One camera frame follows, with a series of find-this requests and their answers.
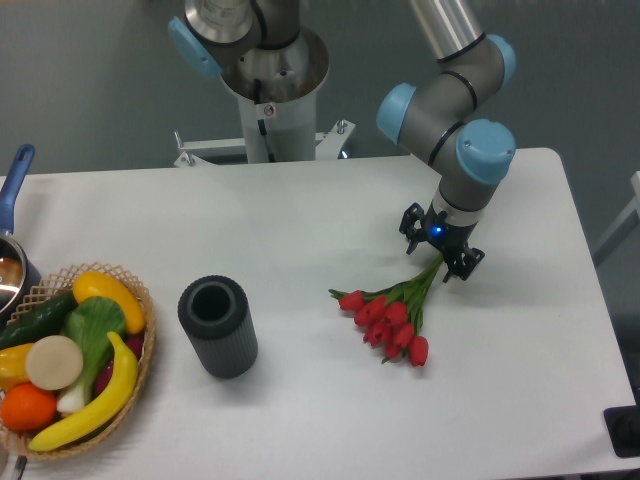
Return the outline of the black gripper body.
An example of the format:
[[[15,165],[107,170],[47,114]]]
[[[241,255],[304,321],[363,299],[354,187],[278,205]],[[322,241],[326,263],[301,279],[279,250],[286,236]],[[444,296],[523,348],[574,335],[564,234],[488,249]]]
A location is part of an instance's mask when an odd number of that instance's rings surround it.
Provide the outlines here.
[[[462,256],[472,253],[468,245],[469,237],[476,227],[476,223],[466,226],[456,226],[448,222],[449,215],[445,211],[437,213],[429,208],[422,228],[426,232],[426,240],[443,254],[449,257]]]

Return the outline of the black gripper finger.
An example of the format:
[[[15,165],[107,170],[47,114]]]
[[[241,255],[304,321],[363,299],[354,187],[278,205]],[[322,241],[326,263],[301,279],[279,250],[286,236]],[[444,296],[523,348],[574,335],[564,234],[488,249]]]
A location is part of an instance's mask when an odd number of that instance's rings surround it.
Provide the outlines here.
[[[411,204],[402,215],[399,232],[405,236],[407,241],[407,255],[411,255],[417,246],[426,240],[422,225],[425,218],[425,212],[418,203]]]
[[[453,277],[466,281],[484,257],[484,251],[468,245],[464,245],[461,249],[446,249],[443,252],[443,259],[447,266],[447,273],[443,282],[447,283]]]

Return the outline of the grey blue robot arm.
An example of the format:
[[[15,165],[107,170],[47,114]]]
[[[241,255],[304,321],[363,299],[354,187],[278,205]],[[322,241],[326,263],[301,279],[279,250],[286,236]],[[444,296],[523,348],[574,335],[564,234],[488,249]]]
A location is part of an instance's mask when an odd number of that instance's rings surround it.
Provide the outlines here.
[[[483,31],[464,1],[415,1],[411,8],[440,71],[426,86],[395,86],[376,124],[440,177],[430,206],[410,206],[400,232],[410,248],[432,245],[449,274],[466,279],[483,259],[469,238],[516,152],[505,126],[473,113],[509,82],[516,57],[503,38]],[[168,33],[193,70],[220,78],[236,97],[250,162],[317,157],[316,93],[328,52],[301,24],[298,2],[188,1]]]

